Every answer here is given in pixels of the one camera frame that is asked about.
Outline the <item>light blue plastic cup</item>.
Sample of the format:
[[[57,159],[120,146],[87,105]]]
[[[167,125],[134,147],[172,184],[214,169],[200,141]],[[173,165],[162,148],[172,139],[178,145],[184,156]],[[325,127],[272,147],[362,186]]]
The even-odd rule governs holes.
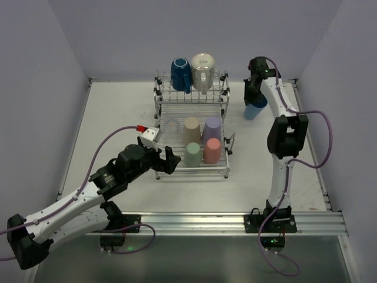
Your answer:
[[[256,118],[259,113],[267,106],[267,100],[265,97],[262,97],[258,101],[253,103],[246,103],[244,109],[244,117],[246,120],[253,120]]]

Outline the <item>light green plastic cup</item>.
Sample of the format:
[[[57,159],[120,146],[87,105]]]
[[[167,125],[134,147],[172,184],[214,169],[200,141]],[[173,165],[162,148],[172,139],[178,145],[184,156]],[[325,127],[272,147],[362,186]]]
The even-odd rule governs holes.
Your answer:
[[[201,164],[201,148],[198,143],[191,142],[186,146],[184,163],[187,167],[198,167]]]

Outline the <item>beige plastic cup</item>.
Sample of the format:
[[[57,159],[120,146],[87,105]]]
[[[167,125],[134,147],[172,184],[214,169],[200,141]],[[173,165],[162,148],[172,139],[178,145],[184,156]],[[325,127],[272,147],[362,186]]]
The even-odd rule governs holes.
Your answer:
[[[201,143],[200,123],[195,117],[186,118],[183,126],[183,144],[191,142]]]

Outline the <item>salmon pink plastic cup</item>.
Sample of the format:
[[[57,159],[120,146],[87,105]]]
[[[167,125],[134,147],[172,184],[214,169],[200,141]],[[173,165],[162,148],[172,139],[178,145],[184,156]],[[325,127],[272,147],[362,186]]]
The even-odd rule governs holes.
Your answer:
[[[216,164],[221,157],[221,143],[217,138],[208,139],[204,150],[203,160],[206,164]]]

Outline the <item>lavender plastic cup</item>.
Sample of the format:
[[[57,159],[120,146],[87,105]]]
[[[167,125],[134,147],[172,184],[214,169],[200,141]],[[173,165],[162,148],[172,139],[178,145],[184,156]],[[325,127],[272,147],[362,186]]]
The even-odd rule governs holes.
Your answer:
[[[221,140],[221,119],[216,116],[208,117],[202,133],[202,142],[207,143],[209,139]]]

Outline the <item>dark blue ceramic mug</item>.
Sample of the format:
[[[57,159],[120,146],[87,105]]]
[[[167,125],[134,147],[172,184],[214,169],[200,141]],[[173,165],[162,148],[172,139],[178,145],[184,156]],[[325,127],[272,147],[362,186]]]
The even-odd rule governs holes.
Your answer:
[[[191,67],[184,57],[177,57],[170,67],[171,85],[176,91],[191,93]]]

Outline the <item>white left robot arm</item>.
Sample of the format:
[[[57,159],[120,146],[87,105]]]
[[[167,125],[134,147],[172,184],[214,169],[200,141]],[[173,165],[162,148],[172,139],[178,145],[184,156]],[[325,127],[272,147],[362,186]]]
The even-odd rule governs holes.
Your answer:
[[[40,212],[16,214],[7,221],[6,238],[22,270],[47,258],[60,244],[89,232],[117,233],[127,229],[111,198],[150,169],[172,174],[181,158],[171,147],[149,149],[131,144],[87,178],[84,186]]]

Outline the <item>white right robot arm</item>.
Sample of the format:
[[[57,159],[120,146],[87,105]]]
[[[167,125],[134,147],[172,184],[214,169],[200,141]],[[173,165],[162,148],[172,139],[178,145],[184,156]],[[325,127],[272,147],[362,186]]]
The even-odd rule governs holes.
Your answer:
[[[267,62],[266,57],[249,61],[250,76],[244,80],[244,116],[252,120],[267,106],[272,111],[274,121],[267,136],[267,149],[273,159],[273,176],[263,214],[271,221],[285,221],[292,211],[289,170],[292,159],[303,149],[309,119],[295,109],[283,89],[279,71]]]

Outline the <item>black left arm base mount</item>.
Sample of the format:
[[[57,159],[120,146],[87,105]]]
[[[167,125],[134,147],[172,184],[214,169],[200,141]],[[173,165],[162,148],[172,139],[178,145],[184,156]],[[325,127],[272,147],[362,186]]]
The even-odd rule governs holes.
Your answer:
[[[140,214],[123,214],[113,201],[100,204],[100,208],[106,212],[107,219],[109,220],[109,223],[104,228],[105,231],[116,230],[141,223]]]

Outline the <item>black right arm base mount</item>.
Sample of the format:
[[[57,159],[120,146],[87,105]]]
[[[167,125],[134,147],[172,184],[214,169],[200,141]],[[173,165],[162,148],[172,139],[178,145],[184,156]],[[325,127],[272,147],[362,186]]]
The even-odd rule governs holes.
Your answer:
[[[246,233],[296,233],[297,226],[292,208],[279,208],[271,217],[272,208],[265,208],[260,212],[258,208],[252,209],[250,213],[243,216],[244,229]]]

